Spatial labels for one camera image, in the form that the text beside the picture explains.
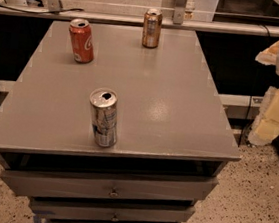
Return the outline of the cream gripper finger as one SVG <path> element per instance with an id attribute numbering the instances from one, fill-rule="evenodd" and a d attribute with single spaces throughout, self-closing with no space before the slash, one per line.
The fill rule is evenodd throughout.
<path id="1" fill-rule="evenodd" d="M 279 136 L 279 88 L 270 86 L 248 135 L 252 145 L 267 145 Z"/>
<path id="2" fill-rule="evenodd" d="M 261 51 L 255 60 L 263 65 L 275 65 L 277 64 L 277 58 L 279 54 L 279 40 L 274 42 L 270 47 Z"/>

